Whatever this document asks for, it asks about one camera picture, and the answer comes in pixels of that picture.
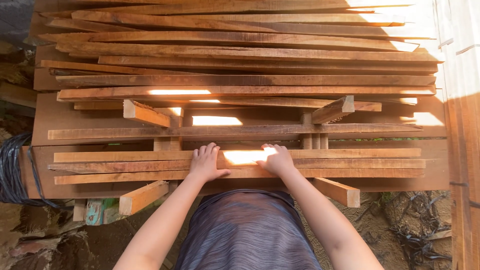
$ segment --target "stack of lumber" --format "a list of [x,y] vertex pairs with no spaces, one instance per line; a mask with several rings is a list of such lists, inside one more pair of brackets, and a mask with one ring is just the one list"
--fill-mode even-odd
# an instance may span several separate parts
[[[60,91],[39,95],[32,140],[34,155],[45,157],[39,174],[71,197],[120,196],[120,212],[132,214],[174,190],[188,173],[187,150],[199,142],[225,150],[267,142],[292,149],[314,186],[349,207],[358,207],[360,190],[326,178],[376,183],[369,191],[433,187],[421,181],[431,164],[418,159],[421,147],[331,149],[328,141],[434,133],[398,119],[424,112],[411,109],[422,99],[436,100],[434,73],[443,58],[424,46],[433,31],[377,12],[412,4],[75,0],[70,10],[44,9],[35,86]],[[47,78],[55,84],[42,83]],[[237,122],[198,124],[195,117]],[[150,148],[132,151],[127,142]],[[121,145],[113,152],[84,146],[111,143]],[[241,154],[248,162],[220,154],[218,168],[232,174],[202,194],[230,183],[285,188],[252,163],[259,153]]]

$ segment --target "black rope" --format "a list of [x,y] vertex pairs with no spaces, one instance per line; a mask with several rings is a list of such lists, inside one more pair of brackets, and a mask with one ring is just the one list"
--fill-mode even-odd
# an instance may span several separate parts
[[29,199],[20,175],[20,161],[18,155],[22,146],[32,139],[32,133],[22,133],[3,141],[0,148],[0,201],[29,206],[51,206],[59,209],[72,209],[72,207],[59,206],[56,203],[45,199],[42,193],[36,167],[32,159],[31,149],[28,149],[28,159],[32,164],[32,171],[35,186],[40,200]]

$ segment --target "lumber pile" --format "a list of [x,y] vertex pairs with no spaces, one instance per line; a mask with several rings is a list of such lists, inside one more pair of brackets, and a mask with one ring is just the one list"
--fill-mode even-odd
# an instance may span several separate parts
[[[381,114],[391,104],[415,106],[417,98],[437,93],[434,73],[443,57],[419,44],[433,33],[375,11],[411,1],[75,2],[72,10],[39,13],[46,26],[61,31],[37,35],[58,56],[37,59],[37,67],[55,77],[58,103],[73,105],[59,116],[62,124],[34,132],[33,144],[154,143],[153,151],[54,151],[47,165],[57,185],[155,181],[121,193],[120,213],[133,214],[175,189],[190,166],[191,151],[182,142],[196,140],[290,143],[305,177],[348,207],[360,205],[360,190],[327,178],[425,176],[418,148],[328,147],[329,135],[423,131],[415,124],[344,121]],[[44,87],[36,83],[37,90]],[[219,113],[196,123],[195,117],[210,116],[191,116],[200,108],[228,110],[231,117]],[[259,108],[267,116],[254,115]],[[237,122],[222,123],[221,117]],[[217,183],[269,183],[276,176],[252,163],[258,155],[221,152],[217,166],[232,174]],[[205,192],[220,192],[218,185]]]

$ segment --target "person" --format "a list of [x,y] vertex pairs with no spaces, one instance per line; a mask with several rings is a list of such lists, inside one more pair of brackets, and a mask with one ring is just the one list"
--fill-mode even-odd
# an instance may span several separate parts
[[[202,186],[218,170],[215,143],[193,151],[190,172],[139,229],[114,270],[158,270]],[[383,270],[348,219],[295,168],[284,146],[262,146],[256,161],[280,177],[296,199],[334,270]],[[202,199],[182,243],[176,270],[321,269],[293,199],[284,192],[234,190]]]

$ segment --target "person's right hand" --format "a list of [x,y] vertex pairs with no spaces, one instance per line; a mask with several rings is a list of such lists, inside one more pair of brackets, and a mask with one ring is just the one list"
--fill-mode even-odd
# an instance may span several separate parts
[[266,153],[266,160],[257,160],[255,162],[265,170],[280,177],[285,172],[296,170],[292,157],[285,146],[264,144],[262,149]]

